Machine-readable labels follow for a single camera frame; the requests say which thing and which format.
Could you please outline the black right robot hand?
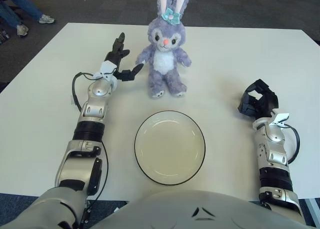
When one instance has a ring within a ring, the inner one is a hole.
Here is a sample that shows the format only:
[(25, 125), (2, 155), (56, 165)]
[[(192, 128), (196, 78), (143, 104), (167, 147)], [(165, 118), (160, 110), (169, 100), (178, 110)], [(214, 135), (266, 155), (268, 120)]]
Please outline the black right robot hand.
[[(256, 91), (262, 97), (256, 99), (254, 96), (249, 95), (249, 92), (253, 91)], [(244, 91), (237, 109), (241, 114), (257, 120), (260, 118), (271, 118), (272, 110), (278, 107), (279, 101), (277, 95), (270, 90), (263, 80), (258, 79)]]

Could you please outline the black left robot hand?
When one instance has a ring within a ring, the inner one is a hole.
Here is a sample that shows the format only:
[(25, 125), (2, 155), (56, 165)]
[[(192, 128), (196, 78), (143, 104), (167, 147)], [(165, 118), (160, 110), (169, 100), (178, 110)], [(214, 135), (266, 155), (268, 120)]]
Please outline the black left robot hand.
[(112, 65), (111, 72), (104, 72), (104, 75), (112, 75), (114, 76), (117, 80), (121, 80), (123, 82), (126, 81), (134, 81), (136, 75), (140, 72), (140, 70), (144, 66), (143, 63), (137, 64), (132, 70), (122, 70), (119, 71), (120, 68), (120, 63), (121, 60), (128, 56), (130, 53), (129, 49), (124, 49), (124, 41), (125, 41), (125, 33), (121, 32), (119, 37), (115, 39), (113, 45), (112, 45), (112, 51), (110, 51), (106, 57), (105, 57), (105, 62), (110, 62), (114, 64), (115, 66)]

